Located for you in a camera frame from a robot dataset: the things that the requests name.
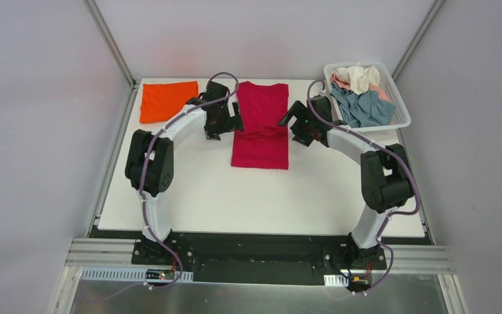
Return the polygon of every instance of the tabletop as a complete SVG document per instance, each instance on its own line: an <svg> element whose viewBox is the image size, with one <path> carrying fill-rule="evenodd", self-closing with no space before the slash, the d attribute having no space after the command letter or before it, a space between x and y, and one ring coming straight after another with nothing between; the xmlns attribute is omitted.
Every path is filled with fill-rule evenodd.
<svg viewBox="0 0 502 314"><path fill-rule="evenodd" d="M98 228L142 230L141 205L136 191L124 177L131 136L137 129L153 130L163 124L139 123L143 84L196 80L203 91L208 79L144 78L141 80L116 161ZM215 79L233 90L231 79ZM312 80L249 80L254 84L289 86L288 106L305 103ZM316 95L321 84L312 89ZM398 143L395 130L369 132L381 145ZM207 141L195 132L175 150L175 172L164 201L172 212L172 228L178 232L239 234L346 235L353 230L365 202L361 195L360 167L349 157L313 142L310 147L291 141L289 170L231 167L233 133L221 141ZM410 199L401 208L412 211ZM419 215L395 216L384 236L424 237Z"/></svg>

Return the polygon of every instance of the pink clothing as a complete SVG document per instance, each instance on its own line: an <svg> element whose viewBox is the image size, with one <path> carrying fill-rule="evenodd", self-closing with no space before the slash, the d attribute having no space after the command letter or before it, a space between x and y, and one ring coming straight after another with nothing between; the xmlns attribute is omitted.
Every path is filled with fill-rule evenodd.
<svg viewBox="0 0 502 314"><path fill-rule="evenodd" d="M287 84L239 84L237 100L244 130L234 132L233 167L288 169L288 127L276 123L288 111Z"/></svg>
<svg viewBox="0 0 502 314"><path fill-rule="evenodd" d="M339 78L336 76L335 73L332 73L332 76L330 77L330 79L332 80L332 82L335 82L336 84L338 84L339 88L345 88L346 90L351 90L351 85L349 85L349 83L347 83L347 82L342 82L341 80L339 80ZM369 89L377 91L378 97L381 100L390 101L388 99L388 95L386 95L386 92L382 88L380 88L374 84L369 84Z"/></svg>

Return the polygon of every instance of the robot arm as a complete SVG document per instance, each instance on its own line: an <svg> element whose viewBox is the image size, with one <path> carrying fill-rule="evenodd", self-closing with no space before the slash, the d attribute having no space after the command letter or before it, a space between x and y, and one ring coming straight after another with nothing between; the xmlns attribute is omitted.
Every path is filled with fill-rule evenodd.
<svg viewBox="0 0 502 314"><path fill-rule="evenodd" d="M164 241L171 231L172 215L161 198L174 179L174 150L198 130L204 129L207 139L219 141L220 134L243 129L237 103L233 103L235 116L229 115L227 100L209 107L195 109L196 105L221 98L228 93L229 90L224 85L209 82L204 93L197 98L191 98L183 107L182 112L186 113L185 116L175 116L167 121L164 127L152 131L137 130L132 136L125 175L139 197L146 152L153 136L162 130L160 138L152 148L152 155L146 170L143 186L144 198L139 197L140 202L146 202L149 222L161 241ZM146 238L155 241L147 228L144 228L142 232Z"/></svg>
<svg viewBox="0 0 502 314"><path fill-rule="evenodd" d="M205 110L192 109L189 112L194 105L221 98L227 93L225 86L210 82L207 91L202 93L200 98L188 101L183 109L187 116L176 117L166 123L167 130L152 148L154 157L148 164L143 185L145 200L142 201L146 202L150 224L160 240L164 240L171 230L171 214L159 198L167 191L174 177L174 149L189 134L201 128L205 129L207 139L220 139L221 133L243 128L236 106L234 108L236 115L229 116L227 100ZM331 120L331 104L327 97L314 97L310 103L322 118ZM346 154L361 166L361 193L366 205L357 226L348 236L344 254L346 267L342 268L364 268L368 261L377 258L377 251L380 249L377 232L385 218L412 197L410 182L393 158L344 131L325 125L313 115L310 108L299 101L292 105L278 125L286 126L293 116L296 117L296 121L290 129L294 134L294 141L305 146L309 146L313 140L319 141L326 147ZM136 190L140 186L142 166L151 138L160 130L161 128L151 132L137 130L132 137L125 175ZM387 149L399 155L407 163L405 149L401 145L391 145ZM392 174L385 175L384 169L390 169ZM143 233L154 241L146 228Z"/></svg>
<svg viewBox="0 0 502 314"><path fill-rule="evenodd" d="M331 121L331 104L327 97L316 96L310 100L310 104L324 120ZM344 260L348 268L363 268L377 256L378 231L386 217L413 197L407 175L389 155L349 133L330 128L319 121L310 108L300 101L292 105L278 125L287 125L293 116L296 120L290 129L294 134L294 141L305 146L309 146L313 140L319 141L326 147L342 152L361 166L361 193L365 208L357 226L348 236ZM386 148L408 165L403 146L395 144ZM389 169L392 173L385 175L384 169Z"/></svg>

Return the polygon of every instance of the pile of clothes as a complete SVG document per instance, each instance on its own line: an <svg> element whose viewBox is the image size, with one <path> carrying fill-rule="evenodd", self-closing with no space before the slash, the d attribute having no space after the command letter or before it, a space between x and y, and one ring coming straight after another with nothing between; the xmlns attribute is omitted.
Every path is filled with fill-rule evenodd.
<svg viewBox="0 0 502 314"><path fill-rule="evenodd" d="M343 120L352 128L387 126L395 105L378 87L380 73L375 67L340 67L331 75L330 94L336 99Z"/></svg>

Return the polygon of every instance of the reflective surface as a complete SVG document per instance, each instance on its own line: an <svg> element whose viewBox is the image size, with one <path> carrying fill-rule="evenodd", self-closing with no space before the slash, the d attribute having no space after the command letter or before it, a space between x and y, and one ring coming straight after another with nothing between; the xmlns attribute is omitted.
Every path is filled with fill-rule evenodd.
<svg viewBox="0 0 502 314"><path fill-rule="evenodd" d="M88 302L130 284L80 281L71 313L447 313L436 275L391 275L366 297L340 287L181 283L152 292L136 286Z"/></svg>

